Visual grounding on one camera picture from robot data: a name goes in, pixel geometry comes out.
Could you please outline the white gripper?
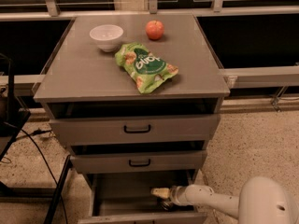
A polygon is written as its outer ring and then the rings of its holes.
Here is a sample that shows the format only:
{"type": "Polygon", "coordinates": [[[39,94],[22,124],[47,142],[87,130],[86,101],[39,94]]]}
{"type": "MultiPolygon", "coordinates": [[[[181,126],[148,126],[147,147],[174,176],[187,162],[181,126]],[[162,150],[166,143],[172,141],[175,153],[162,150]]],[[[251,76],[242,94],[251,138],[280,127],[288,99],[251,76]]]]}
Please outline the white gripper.
{"type": "Polygon", "coordinates": [[[178,206],[186,204],[185,188],[183,186],[174,186],[170,188],[153,188],[150,193],[161,199],[170,199],[170,201],[178,206]]]}

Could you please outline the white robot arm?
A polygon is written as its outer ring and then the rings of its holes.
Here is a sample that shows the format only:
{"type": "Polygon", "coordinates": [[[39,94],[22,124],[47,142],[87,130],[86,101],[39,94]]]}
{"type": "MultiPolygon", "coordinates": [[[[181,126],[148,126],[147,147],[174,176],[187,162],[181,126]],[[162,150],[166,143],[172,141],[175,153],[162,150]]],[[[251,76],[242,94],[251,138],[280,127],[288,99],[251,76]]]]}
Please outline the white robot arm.
{"type": "Polygon", "coordinates": [[[299,224],[298,202],[273,179],[256,176],[238,197],[216,193],[211,187],[191,184],[153,188],[164,206],[205,205],[238,220],[238,224],[299,224]]]}

